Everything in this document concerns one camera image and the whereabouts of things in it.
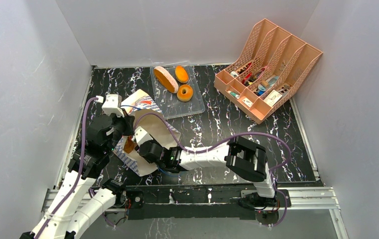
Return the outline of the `round orange fake bun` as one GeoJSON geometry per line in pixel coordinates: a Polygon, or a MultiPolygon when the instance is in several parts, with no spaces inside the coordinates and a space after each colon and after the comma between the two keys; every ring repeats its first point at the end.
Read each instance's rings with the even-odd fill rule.
{"type": "Polygon", "coordinates": [[[180,83],[187,83],[189,80],[188,73],[186,72],[185,68],[180,65],[175,67],[175,76],[177,81],[180,83]]]}

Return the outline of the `sugared orange fake donut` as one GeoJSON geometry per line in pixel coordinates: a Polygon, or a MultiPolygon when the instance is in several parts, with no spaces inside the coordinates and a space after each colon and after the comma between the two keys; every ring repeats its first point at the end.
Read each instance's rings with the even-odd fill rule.
{"type": "Polygon", "coordinates": [[[129,153],[131,153],[134,150],[135,146],[136,146],[136,144],[133,141],[132,136],[128,136],[126,138],[125,143],[124,143],[123,151],[125,153],[129,154],[129,153]]]}

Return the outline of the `pink sugared bread slice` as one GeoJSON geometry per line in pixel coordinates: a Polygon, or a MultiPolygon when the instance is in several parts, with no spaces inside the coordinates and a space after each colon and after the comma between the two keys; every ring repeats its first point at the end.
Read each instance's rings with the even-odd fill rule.
{"type": "Polygon", "coordinates": [[[153,69],[154,75],[157,80],[169,92],[176,94],[178,92],[178,83],[175,78],[162,66],[157,66],[153,69]]]}

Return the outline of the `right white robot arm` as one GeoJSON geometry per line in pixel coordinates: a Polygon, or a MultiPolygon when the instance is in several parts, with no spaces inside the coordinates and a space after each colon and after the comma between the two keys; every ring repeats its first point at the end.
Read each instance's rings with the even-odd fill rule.
{"type": "Polygon", "coordinates": [[[265,148],[242,136],[215,146],[199,148],[166,148],[153,138],[141,140],[137,145],[137,152],[143,159],[164,171],[179,173],[195,168],[227,167],[242,179],[253,183],[263,205],[272,206],[278,200],[265,148]]]}

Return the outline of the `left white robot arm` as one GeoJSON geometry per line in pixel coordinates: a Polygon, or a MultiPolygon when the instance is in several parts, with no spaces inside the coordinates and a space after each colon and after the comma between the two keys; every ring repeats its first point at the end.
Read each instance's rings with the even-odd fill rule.
{"type": "Polygon", "coordinates": [[[70,160],[68,171],[41,221],[22,239],[78,239],[106,209],[126,203],[124,185],[109,179],[83,207],[80,203],[110,161],[114,146],[133,134],[135,118],[111,113],[82,124],[81,145],[70,160]]]}

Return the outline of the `brown checkered paper bag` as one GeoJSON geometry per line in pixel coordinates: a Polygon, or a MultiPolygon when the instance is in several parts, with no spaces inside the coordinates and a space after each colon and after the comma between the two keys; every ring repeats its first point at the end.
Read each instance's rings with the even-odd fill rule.
{"type": "MultiPolygon", "coordinates": [[[[163,147],[177,146],[174,138],[180,139],[181,133],[169,123],[164,123],[164,116],[155,101],[143,90],[137,90],[127,97],[121,105],[130,116],[135,117],[136,128],[141,126],[153,139],[163,147]]],[[[122,137],[114,148],[114,154],[139,177],[157,170],[155,163],[148,163],[134,149],[127,154],[123,151],[126,136],[122,137]]]]}

